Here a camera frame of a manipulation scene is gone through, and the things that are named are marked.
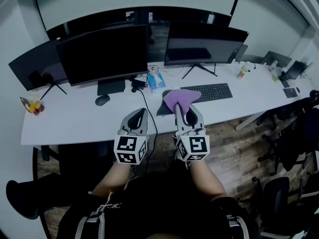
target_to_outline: wooden floor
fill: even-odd
[[[265,121],[262,125],[256,126],[251,123],[240,131],[235,131],[234,127],[241,123],[245,118],[227,121],[219,124],[207,126],[210,136],[210,155],[206,158],[211,170],[216,174],[229,196],[234,198],[249,198],[256,191],[256,184],[252,182],[253,177],[258,177],[264,186],[270,180],[278,177],[287,176],[290,179],[290,190],[299,187],[300,178],[307,181],[307,172],[314,173],[314,158],[309,155],[305,169],[301,165],[295,165],[291,171],[287,172],[280,164],[278,174],[270,176],[274,170],[274,160],[269,159],[259,163],[258,157],[264,155],[269,144],[262,138],[263,134],[272,139],[277,138],[278,132],[288,126],[291,120],[285,122],[276,120],[277,129],[271,131],[271,122]],[[148,172],[166,171],[172,162],[175,153],[175,146],[171,138],[173,134],[161,134],[157,138],[156,148],[150,158]],[[142,175],[145,170],[145,163],[137,167],[138,175]],[[42,161],[40,154],[38,158],[38,176],[42,177],[49,173],[59,173],[58,161],[53,158],[49,162]],[[243,207],[251,209],[250,203],[243,204]],[[54,208],[45,213],[45,218],[52,238],[56,238],[59,222],[68,208]]]

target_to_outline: person's arm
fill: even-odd
[[[227,197],[224,186],[210,170],[205,160],[191,162],[189,169],[197,189],[211,201]]]
[[[129,179],[130,171],[130,165],[116,162],[92,191],[92,195],[107,198],[110,191],[113,193],[123,191]]]

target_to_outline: white desk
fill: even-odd
[[[152,63],[163,68],[163,62]],[[280,82],[275,83],[271,73],[262,65],[252,69],[243,79],[236,76],[241,65],[238,63],[217,65],[215,77],[199,68],[194,68],[185,79],[181,79],[189,67],[176,68],[161,72],[166,89],[177,89],[184,86],[195,86],[215,83],[228,83],[233,98],[194,104],[202,113],[206,125],[232,120],[266,110],[280,107],[309,96],[313,89],[307,79],[298,77],[296,87],[300,89],[296,98],[288,99]],[[214,66],[205,66],[213,71]],[[122,119],[130,112],[146,107],[140,92],[132,93],[130,82],[123,93],[111,94],[111,100],[99,107],[95,105],[97,98],[97,82],[71,87],[60,85],[65,95],[57,87],[44,97],[45,111],[39,116],[25,113],[21,144],[22,145],[55,145],[81,142],[113,140],[121,125]],[[31,94],[42,96],[46,89],[32,91]],[[154,116],[159,133],[176,131],[174,115],[157,117],[161,105],[161,93],[152,94],[150,89],[143,90],[150,111]],[[148,119],[148,134],[155,133],[152,119]]]

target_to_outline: tissue box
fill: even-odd
[[[165,84],[165,81],[163,80],[162,75],[160,73],[157,73],[156,75],[160,78],[161,80],[160,82],[158,82],[157,80],[157,83],[156,83],[154,76],[152,74],[148,75],[148,85],[152,92],[166,87],[166,84]]]

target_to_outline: computer monitor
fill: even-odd
[[[295,80],[308,67],[303,62],[295,61],[288,71],[281,77],[283,80]]]
[[[52,40],[41,44],[9,63],[26,90],[67,80],[56,50],[59,42]]]
[[[231,63],[248,34],[225,26],[172,21],[164,65]]]
[[[260,64],[265,64],[270,66],[275,60],[278,61],[277,67],[286,67],[291,61],[290,57],[286,57],[284,55],[278,54],[273,51],[268,51],[264,59],[261,61]]]
[[[147,73],[145,25],[102,29],[57,45],[71,86]]]

